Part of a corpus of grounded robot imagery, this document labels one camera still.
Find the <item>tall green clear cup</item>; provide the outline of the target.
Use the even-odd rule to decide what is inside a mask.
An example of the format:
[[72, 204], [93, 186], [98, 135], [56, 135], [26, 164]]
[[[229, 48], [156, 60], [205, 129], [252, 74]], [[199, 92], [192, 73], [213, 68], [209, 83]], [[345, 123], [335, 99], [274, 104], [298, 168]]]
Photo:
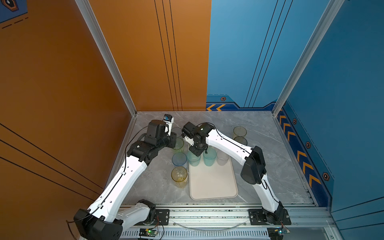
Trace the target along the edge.
[[176, 138], [176, 145], [173, 148], [175, 153], [183, 153], [185, 151], [185, 142], [182, 138]]

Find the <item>teal cup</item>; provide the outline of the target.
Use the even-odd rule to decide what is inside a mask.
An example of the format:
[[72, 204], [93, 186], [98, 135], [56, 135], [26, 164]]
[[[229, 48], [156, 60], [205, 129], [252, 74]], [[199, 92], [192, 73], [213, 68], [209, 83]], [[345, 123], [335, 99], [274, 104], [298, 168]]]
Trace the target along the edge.
[[200, 160], [201, 160], [201, 156], [196, 156], [194, 153], [192, 153], [191, 151], [188, 151], [187, 153], [187, 160], [189, 162], [189, 164], [192, 166], [192, 167], [196, 167], [199, 165], [200, 163]]
[[208, 147], [203, 151], [203, 158], [205, 165], [211, 167], [217, 158], [217, 151], [212, 147]]

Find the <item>clear dotted textured cup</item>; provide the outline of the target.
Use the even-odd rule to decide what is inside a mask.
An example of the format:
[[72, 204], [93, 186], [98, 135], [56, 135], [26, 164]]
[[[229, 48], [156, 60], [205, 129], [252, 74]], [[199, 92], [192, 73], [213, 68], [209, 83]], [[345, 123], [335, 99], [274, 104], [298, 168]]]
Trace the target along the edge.
[[231, 157], [223, 151], [217, 151], [217, 163], [219, 166], [224, 166]]

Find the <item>dark smoke grey cup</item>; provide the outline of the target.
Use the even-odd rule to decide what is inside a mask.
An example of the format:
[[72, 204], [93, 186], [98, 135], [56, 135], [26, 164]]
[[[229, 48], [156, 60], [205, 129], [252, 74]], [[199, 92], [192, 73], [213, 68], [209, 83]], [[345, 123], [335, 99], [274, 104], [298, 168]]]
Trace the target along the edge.
[[239, 144], [242, 144], [242, 145], [244, 145], [244, 146], [247, 146], [247, 145], [248, 145], [248, 141], [247, 141], [247, 139], [244, 138], [244, 137], [237, 136], [237, 137], [234, 138], [234, 140], [235, 140], [236, 142], [238, 142]]

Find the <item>tall grey-blue cup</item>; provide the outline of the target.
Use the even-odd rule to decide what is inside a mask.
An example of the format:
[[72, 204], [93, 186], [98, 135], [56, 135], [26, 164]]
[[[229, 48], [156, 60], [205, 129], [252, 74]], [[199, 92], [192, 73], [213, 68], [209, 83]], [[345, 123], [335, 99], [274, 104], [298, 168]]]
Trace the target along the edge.
[[180, 138], [182, 136], [182, 129], [180, 127], [172, 128], [172, 132], [176, 134], [177, 138]]

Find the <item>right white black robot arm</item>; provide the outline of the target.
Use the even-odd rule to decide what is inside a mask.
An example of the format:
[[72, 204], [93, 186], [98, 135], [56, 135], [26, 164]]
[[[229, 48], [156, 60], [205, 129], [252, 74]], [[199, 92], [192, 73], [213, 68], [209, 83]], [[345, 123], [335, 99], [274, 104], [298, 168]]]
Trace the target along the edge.
[[214, 147], [235, 159], [243, 168], [242, 179], [252, 185], [262, 203], [262, 221], [268, 225], [283, 222], [286, 209], [270, 186], [263, 150], [240, 144], [221, 133], [211, 123], [194, 125], [188, 122], [182, 128], [182, 137], [191, 145], [189, 150], [196, 156]]

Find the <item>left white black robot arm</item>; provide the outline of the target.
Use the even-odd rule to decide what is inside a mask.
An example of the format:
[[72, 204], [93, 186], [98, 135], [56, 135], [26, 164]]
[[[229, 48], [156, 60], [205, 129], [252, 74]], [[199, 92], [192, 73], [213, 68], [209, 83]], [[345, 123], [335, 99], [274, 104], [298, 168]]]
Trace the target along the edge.
[[88, 209], [79, 209], [73, 222], [81, 237], [87, 240], [118, 240], [123, 231], [138, 223], [151, 223], [155, 217], [155, 204], [140, 200], [133, 207], [120, 212], [123, 200], [139, 176], [163, 148], [174, 148], [176, 134], [162, 133], [151, 138], [142, 135], [131, 144], [126, 158], [113, 180]]

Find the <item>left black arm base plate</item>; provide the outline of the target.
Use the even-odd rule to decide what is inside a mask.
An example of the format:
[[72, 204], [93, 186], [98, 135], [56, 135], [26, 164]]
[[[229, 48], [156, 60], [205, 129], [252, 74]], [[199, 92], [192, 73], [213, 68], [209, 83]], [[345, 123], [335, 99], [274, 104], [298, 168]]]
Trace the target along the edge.
[[143, 221], [135, 224], [135, 226], [154, 226], [160, 221], [160, 224], [167, 226], [169, 224], [170, 210], [155, 209], [150, 210], [149, 216]]

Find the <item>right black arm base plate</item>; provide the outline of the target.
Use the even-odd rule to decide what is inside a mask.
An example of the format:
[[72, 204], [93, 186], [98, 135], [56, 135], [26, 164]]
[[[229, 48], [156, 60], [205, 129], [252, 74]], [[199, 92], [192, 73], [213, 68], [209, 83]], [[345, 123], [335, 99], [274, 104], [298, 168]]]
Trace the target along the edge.
[[291, 225], [291, 218], [286, 209], [271, 213], [263, 209], [248, 210], [251, 225]]

